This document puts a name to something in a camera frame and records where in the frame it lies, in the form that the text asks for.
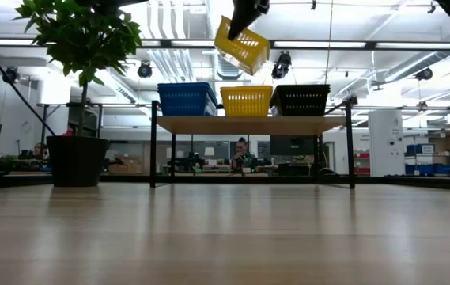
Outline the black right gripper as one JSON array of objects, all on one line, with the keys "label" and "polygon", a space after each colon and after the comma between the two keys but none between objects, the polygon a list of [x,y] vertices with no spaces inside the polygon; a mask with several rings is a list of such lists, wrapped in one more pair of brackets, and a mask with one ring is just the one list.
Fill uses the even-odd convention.
[{"label": "black right gripper", "polygon": [[268,13],[270,0],[233,0],[233,16],[228,39],[235,40],[239,34],[263,13]]}]

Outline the yellow plastic basket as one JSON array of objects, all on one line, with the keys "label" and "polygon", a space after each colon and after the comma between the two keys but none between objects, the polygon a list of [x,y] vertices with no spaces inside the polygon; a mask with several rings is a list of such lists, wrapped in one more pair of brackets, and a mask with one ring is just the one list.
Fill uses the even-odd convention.
[{"label": "yellow plastic basket", "polygon": [[254,75],[270,59],[270,41],[249,28],[245,28],[234,40],[229,40],[230,31],[231,20],[222,16],[214,46],[230,64]]},{"label": "yellow plastic basket", "polygon": [[226,116],[267,117],[273,93],[271,85],[221,87]]}]

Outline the black plastic basket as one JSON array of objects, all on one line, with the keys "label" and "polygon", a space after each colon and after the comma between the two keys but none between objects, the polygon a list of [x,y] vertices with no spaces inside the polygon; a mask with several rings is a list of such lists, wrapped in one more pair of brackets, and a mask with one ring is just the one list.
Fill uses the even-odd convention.
[{"label": "black plastic basket", "polygon": [[273,116],[323,116],[329,85],[278,85],[270,99]]}]

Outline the blue plastic basket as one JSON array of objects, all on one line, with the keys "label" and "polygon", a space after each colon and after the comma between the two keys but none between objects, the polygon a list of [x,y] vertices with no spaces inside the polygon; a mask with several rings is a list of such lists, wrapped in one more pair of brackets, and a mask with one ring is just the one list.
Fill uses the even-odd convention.
[{"label": "blue plastic basket", "polygon": [[157,85],[164,116],[216,116],[217,99],[207,82]]}]

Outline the black ceiling spotlight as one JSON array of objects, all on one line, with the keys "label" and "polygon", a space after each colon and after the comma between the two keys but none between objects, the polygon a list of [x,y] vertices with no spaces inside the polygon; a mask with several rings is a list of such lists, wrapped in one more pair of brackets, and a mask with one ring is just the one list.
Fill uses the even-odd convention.
[{"label": "black ceiling spotlight", "polygon": [[5,69],[5,73],[2,76],[2,80],[5,83],[17,83],[20,80],[20,74],[18,73],[17,66],[8,66]]},{"label": "black ceiling spotlight", "polygon": [[153,69],[150,66],[150,61],[141,61],[141,64],[137,70],[137,75],[140,78],[150,78],[153,74]]},{"label": "black ceiling spotlight", "polygon": [[414,76],[414,78],[417,79],[418,81],[427,81],[430,80],[432,77],[433,72],[429,67],[417,72],[416,75]]},{"label": "black ceiling spotlight", "polygon": [[283,79],[289,73],[289,67],[292,65],[291,55],[288,51],[281,51],[277,57],[271,77],[273,79]]}]

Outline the long overhead light bar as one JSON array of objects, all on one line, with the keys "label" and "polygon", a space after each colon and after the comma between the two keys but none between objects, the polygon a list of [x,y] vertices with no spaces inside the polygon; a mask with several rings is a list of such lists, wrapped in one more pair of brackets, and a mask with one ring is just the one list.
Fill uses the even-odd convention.
[{"label": "long overhead light bar", "polygon": [[[213,40],[151,39],[143,40],[139,49],[212,49]],[[322,40],[271,40],[272,50],[350,50],[350,51],[450,51],[450,42],[399,42],[399,41],[322,41]]]}]

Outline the person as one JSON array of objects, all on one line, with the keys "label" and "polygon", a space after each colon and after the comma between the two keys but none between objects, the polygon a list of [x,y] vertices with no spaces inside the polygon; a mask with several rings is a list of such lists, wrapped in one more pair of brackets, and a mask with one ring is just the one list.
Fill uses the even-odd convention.
[{"label": "person", "polygon": [[256,167],[256,157],[249,151],[248,142],[244,137],[236,142],[236,153],[232,156],[231,170],[235,173],[242,173],[245,169],[254,172]]},{"label": "person", "polygon": [[33,148],[33,157],[38,160],[45,160],[50,157],[48,147],[39,142]]}]

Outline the black monitor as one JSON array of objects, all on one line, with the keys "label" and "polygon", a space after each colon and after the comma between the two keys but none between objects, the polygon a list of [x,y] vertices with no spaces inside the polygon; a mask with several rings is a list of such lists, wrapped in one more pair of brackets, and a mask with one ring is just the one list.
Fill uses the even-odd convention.
[{"label": "black monitor", "polygon": [[270,154],[278,156],[313,155],[313,136],[272,135],[270,137]]}]

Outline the green leafy plant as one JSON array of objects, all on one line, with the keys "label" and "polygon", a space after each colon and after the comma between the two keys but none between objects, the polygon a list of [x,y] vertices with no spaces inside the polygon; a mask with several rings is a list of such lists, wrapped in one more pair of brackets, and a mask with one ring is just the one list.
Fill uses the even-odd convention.
[{"label": "green leafy plant", "polygon": [[89,84],[101,85],[96,74],[112,68],[123,75],[123,63],[141,46],[140,25],[130,13],[121,10],[147,0],[22,0],[15,8],[25,28],[36,27],[32,41],[46,46],[51,60],[62,64],[65,76],[78,74],[82,88],[76,136],[81,136]]}]

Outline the cardboard boxes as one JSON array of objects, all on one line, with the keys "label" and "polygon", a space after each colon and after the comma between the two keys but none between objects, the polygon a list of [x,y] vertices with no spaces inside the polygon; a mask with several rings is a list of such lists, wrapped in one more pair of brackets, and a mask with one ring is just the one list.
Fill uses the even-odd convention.
[{"label": "cardboard boxes", "polygon": [[114,161],[108,165],[112,174],[142,174],[142,158],[133,154],[115,154]]}]

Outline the black metal rack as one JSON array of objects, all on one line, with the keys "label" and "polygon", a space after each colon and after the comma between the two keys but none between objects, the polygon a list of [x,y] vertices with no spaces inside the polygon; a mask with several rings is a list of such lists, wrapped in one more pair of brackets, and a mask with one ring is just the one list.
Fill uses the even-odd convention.
[{"label": "black metal rack", "polygon": [[[72,136],[78,134],[80,127],[81,105],[77,102],[68,103],[39,103],[42,108],[42,119],[48,127],[42,130],[43,138],[49,135]],[[104,104],[87,103],[84,108],[84,122],[82,135],[87,137],[101,137],[104,119]]]}]

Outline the blue storage bin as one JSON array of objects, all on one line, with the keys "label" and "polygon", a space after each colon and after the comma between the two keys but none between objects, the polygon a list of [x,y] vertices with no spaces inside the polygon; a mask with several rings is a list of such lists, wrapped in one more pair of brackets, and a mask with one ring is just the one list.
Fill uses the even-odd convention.
[{"label": "blue storage bin", "polygon": [[406,147],[407,155],[434,154],[434,153],[435,153],[435,145],[431,143],[414,144],[408,145]]},{"label": "blue storage bin", "polygon": [[407,175],[449,175],[450,165],[426,164],[426,165],[405,165]]}]

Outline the black plant pot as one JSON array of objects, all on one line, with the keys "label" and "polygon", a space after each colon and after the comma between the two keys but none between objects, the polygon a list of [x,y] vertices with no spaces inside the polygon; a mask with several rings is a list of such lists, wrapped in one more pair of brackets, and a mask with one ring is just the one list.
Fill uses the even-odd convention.
[{"label": "black plant pot", "polygon": [[109,148],[106,139],[48,136],[49,165],[55,187],[95,187]]}]

